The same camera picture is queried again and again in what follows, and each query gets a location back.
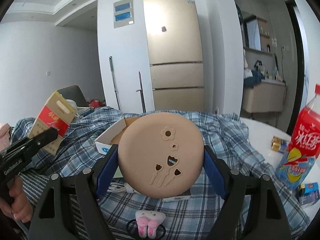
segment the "blue gripper pad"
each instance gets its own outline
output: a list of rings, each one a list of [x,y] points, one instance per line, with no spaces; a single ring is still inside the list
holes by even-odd
[[[219,195],[222,199],[226,199],[228,194],[225,190],[225,181],[224,178],[219,171],[217,165],[213,161],[211,155],[209,152],[204,149],[204,163],[203,168],[205,172],[207,173],[207,176],[209,178],[209,181],[216,192],[217,195]]]
[[[113,176],[118,168],[118,145],[113,145],[104,158],[99,159],[95,164],[93,180],[95,181],[95,196],[101,199],[106,195]]]

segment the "hand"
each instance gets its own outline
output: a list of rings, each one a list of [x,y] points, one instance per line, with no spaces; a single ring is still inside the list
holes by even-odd
[[[26,194],[22,190],[22,179],[18,176],[14,178],[14,183],[9,190],[9,195],[14,198],[14,202],[11,207],[0,198],[0,209],[4,215],[15,220],[21,220],[22,223],[29,222],[32,218],[33,209]]]

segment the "white plush charm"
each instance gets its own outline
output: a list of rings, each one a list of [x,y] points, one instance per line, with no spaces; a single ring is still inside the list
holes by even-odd
[[[165,220],[165,214],[158,211],[138,210],[136,212],[136,221],[138,232],[141,238],[156,238],[157,228]]]

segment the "lemon illustration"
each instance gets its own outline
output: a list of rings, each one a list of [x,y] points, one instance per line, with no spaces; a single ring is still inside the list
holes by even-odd
[[[297,182],[297,181],[301,178],[301,175],[302,175],[302,174],[292,175],[291,173],[289,173],[289,172],[287,171],[287,176],[288,176],[288,179],[290,180],[291,183]]]
[[[288,162],[294,162],[302,157],[301,151],[297,148],[293,148],[289,153],[287,157]]]

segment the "open white box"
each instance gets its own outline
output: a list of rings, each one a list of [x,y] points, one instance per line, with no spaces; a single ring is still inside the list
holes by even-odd
[[[139,117],[122,117],[113,125],[111,125],[107,130],[105,130],[97,139],[94,140],[98,152],[102,154],[106,154],[113,144],[119,144],[120,139],[124,133],[124,131],[128,128],[130,124],[132,124]],[[118,167],[114,178],[122,178],[122,174]]]

